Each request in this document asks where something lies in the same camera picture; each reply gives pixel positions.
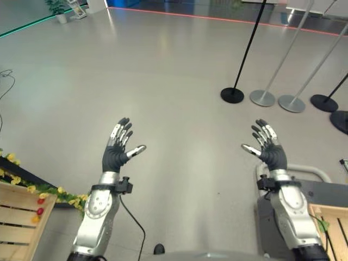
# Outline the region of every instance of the silver stanchion post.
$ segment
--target silver stanchion post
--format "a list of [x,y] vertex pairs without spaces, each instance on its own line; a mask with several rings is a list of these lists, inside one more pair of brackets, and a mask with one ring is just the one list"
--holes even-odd
[[276,78],[276,76],[277,76],[280,68],[282,67],[286,57],[288,56],[288,54],[289,54],[289,52],[290,52],[290,50],[291,50],[291,48],[292,48],[296,38],[297,38],[297,35],[299,34],[299,31],[301,30],[303,24],[305,23],[305,20],[306,20],[308,14],[309,14],[310,9],[313,6],[313,3],[314,3],[314,0],[309,0],[308,1],[306,12],[305,12],[305,14],[304,14],[304,16],[303,16],[303,18],[302,18],[298,28],[296,29],[296,32],[295,32],[295,35],[294,35],[294,37],[293,37],[293,39],[291,41],[291,44],[290,44],[288,50],[286,51],[286,53],[284,54],[281,62],[279,63],[278,68],[276,69],[276,71],[274,72],[272,78],[270,79],[266,89],[265,90],[255,90],[252,93],[250,93],[249,97],[250,97],[250,100],[253,103],[255,103],[257,105],[260,105],[260,106],[268,107],[268,106],[272,106],[276,102],[276,99],[275,99],[274,95],[272,93],[268,92],[268,90],[271,88],[274,79]]
[[312,80],[312,78],[314,77],[314,75],[316,74],[316,72],[318,72],[319,68],[322,66],[322,64],[325,62],[326,58],[330,55],[330,53],[332,52],[332,50],[335,48],[335,46],[337,45],[338,41],[342,38],[342,36],[345,34],[345,32],[347,31],[348,28],[348,23],[346,23],[345,27],[343,28],[342,32],[339,34],[339,36],[336,38],[335,42],[331,45],[330,49],[328,50],[328,52],[324,55],[324,57],[322,58],[322,60],[319,62],[319,64],[316,66],[316,68],[314,69],[314,71],[310,74],[310,76],[308,77],[308,79],[306,80],[306,82],[303,84],[302,88],[298,91],[298,93],[293,96],[293,95],[283,95],[279,98],[278,103],[279,105],[285,109],[288,110],[292,113],[301,113],[305,110],[305,103],[302,102],[299,99],[300,94],[303,92],[303,90],[306,88],[306,86],[308,85],[308,83],[310,82],[310,80]]

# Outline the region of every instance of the wooden crate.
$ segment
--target wooden crate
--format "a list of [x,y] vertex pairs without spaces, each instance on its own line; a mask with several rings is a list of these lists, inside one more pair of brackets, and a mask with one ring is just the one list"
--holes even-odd
[[[38,199],[24,187],[0,182],[1,261],[32,260],[57,196],[49,195],[41,205]],[[32,223],[40,207],[44,209],[41,220]]]
[[[329,223],[327,253],[331,261],[348,261],[348,208],[325,205],[309,205],[309,213]],[[326,236],[319,229],[319,221],[314,219],[324,248]]]

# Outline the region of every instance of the red floor stripe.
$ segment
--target red floor stripe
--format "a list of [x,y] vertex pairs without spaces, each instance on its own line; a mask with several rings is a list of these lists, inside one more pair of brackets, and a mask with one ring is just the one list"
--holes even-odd
[[[217,17],[200,16],[200,15],[185,15],[185,14],[177,14],[177,13],[166,13],[166,12],[161,12],[161,11],[150,11],[150,10],[141,10],[141,9],[124,8],[124,7],[108,7],[108,9],[120,9],[120,10],[137,11],[137,12],[143,12],[143,13],[153,13],[153,14],[162,14],[162,15],[173,15],[173,16],[181,16],[181,17],[202,18],[202,19],[210,19],[210,20],[218,20],[218,21],[254,24],[254,22],[244,21],[244,20],[235,20],[235,19],[228,19],[228,18],[217,18]],[[282,27],[282,28],[296,29],[296,27],[282,26],[280,24],[270,24],[270,23],[259,23],[259,24],[262,25],[262,26],[273,26],[273,27]],[[311,29],[303,29],[302,28],[301,31],[338,36],[338,34],[327,33],[327,32],[323,32],[323,31],[311,30]]]

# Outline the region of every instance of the black robotic glove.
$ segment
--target black robotic glove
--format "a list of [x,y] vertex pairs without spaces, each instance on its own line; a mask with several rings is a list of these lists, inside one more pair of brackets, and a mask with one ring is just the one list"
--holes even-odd
[[254,125],[251,126],[255,131],[252,135],[260,144],[261,151],[246,144],[242,144],[241,147],[266,163],[270,171],[286,170],[288,167],[287,156],[278,141],[277,134],[264,120],[257,120],[256,123],[261,129]]
[[133,134],[132,131],[128,132],[131,126],[129,118],[123,118],[114,127],[103,155],[103,172],[120,173],[121,166],[146,149],[145,145],[140,145],[133,150],[125,152],[127,141]]

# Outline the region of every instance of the robotic arm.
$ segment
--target robotic arm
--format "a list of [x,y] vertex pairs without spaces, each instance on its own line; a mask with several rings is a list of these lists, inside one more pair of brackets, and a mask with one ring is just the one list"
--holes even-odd
[[128,132],[132,124],[123,118],[110,134],[104,151],[103,173],[99,183],[93,185],[84,208],[84,219],[73,242],[68,261],[99,260],[106,251],[111,236],[114,217],[119,209],[119,194],[132,192],[133,185],[124,177],[120,181],[120,168],[134,156],[146,149],[140,145],[125,152]]
[[259,189],[270,192],[271,205],[285,243],[296,260],[329,260],[308,214],[307,200],[300,190],[301,183],[287,173],[287,156],[277,134],[264,120],[256,123],[260,128],[252,126],[255,131],[252,135],[260,144],[261,151],[246,144],[242,144],[242,148],[268,165],[270,178],[262,175],[257,184]]

